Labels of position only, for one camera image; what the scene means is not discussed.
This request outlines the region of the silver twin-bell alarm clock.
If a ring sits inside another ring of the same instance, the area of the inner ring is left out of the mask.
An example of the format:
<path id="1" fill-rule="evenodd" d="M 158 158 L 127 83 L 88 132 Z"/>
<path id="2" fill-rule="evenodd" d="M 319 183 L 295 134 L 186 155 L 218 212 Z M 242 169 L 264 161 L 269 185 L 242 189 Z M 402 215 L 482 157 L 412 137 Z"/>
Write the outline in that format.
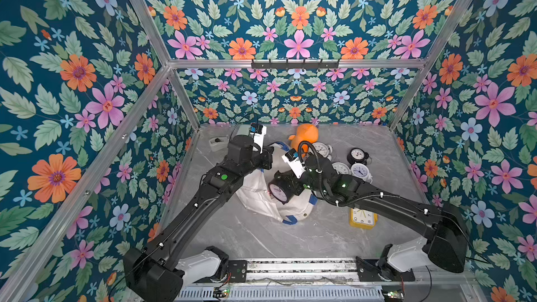
<path id="1" fill-rule="evenodd" d="M 321 143 L 321 142 L 316 142 L 313 144 L 313 146 L 319 155 L 328 159 L 329 161 L 332 160 L 333 148 L 331 147 L 331 145 Z"/>

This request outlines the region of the black purple-face alarm clock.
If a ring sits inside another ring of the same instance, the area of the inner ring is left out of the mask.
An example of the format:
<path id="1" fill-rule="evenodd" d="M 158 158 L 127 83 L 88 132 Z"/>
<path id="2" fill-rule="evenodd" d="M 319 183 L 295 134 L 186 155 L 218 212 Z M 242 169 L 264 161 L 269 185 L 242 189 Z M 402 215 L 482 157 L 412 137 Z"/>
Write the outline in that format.
<path id="1" fill-rule="evenodd" d="M 293 171 L 279 172 L 268 184 L 268 192 L 282 204 L 287 204 L 291 199 L 303 192 L 303 186 Z"/>

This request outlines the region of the white twin-bell alarm clock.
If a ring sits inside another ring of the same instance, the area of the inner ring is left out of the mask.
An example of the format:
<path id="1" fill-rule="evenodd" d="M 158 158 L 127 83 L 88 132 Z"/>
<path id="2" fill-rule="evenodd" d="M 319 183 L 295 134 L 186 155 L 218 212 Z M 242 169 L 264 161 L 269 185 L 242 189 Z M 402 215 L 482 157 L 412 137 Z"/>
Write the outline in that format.
<path id="1" fill-rule="evenodd" d="M 373 176 L 365 164 L 354 163 L 350 170 L 353 176 L 362 179 L 366 183 L 372 183 Z"/>

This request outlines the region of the small black alarm clock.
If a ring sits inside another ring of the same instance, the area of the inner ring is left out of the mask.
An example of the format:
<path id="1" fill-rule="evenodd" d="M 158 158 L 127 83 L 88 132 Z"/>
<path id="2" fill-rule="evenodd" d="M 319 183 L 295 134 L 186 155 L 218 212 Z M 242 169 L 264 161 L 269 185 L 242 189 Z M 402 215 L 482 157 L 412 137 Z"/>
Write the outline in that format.
<path id="1" fill-rule="evenodd" d="M 352 148 L 347 154 L 347 161 L 349 164 L 363 164 L 367 165 L 370 155 L 368 152 L 364 151 L 361 148 Z"/>

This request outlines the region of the white canvas tote bag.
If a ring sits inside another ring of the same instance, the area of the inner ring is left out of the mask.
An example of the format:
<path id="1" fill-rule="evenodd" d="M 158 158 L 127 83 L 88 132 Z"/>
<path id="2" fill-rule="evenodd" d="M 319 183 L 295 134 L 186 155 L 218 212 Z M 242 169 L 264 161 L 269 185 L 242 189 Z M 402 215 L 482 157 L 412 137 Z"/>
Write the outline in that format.
<path id="1" fill-rule="evenodd" d="M 270 193 L 268 185 L 277 171 L 290 171 L 293 174 L 291 168 L 282 160 L 282 156 L 289 151 L 289 146 L 277 141 L 271 144 L 271 147 L 274 147 L 272 169 L 256 170 L 246 176 L 236 195 L 244 207 L 254 213 L 273 218 L 284 225 L 296 225 L 310 216 L 317 204 L 317 198 L 310 190 L 304 190 L 286 204 L 282 204 Z"/>

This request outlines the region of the black yellow square clock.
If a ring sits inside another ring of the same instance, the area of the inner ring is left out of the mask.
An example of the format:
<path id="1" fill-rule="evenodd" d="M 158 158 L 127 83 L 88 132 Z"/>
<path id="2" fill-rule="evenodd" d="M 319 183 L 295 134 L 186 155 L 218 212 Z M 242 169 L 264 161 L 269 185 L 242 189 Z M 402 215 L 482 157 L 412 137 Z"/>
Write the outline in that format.
<path id="1" fill-rule="evenodd" d="M 358 229 L 371 230 L 378 221 L 378 215 L 371 211 L 353 208 L 350 210 L 350 226 Z"/>

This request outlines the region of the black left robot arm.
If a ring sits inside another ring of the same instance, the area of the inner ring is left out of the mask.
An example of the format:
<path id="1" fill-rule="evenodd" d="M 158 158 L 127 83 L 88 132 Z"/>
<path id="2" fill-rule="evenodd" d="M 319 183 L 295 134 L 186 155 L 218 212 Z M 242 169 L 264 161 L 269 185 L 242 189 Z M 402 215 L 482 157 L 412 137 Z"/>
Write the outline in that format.
<path id="1" fill-rule="evenodd" d="M 258 169 L 269 170 L 274 148 L 237 135 L 228 143 L 225 158 L 202 177 L 190 202 L 142 250 L 131 249 L 123 258 L 127 287 L 144 301 L 174 301 L 184 287 L 210 278 L 229 278 L 229 256 L 211 246 L 184 258 L 183 253 L 207 221 Z"/>

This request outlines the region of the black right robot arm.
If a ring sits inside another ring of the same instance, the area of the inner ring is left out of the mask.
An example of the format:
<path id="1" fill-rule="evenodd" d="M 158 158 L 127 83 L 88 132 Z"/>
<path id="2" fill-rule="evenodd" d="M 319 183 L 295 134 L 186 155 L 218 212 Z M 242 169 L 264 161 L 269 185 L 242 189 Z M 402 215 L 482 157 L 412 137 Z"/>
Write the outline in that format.
<path id="1" fill-rule="evenodd" d="M 368 270 L 385 281 L 398 280 L 414 268 L 435 265 L 450 273 L 462 273 L 468 250 L 468 229 L 458 209 L 437 208 L 392 194 L 352 175 L 337 173 L 332 163 L 319 155 L 295 151 L 282 160 L 292 169 L 292 194 L 310 190 L 326 203 L 341 208 L 371 211 L 418 233 L 403 244 L 388 244 Z"/>

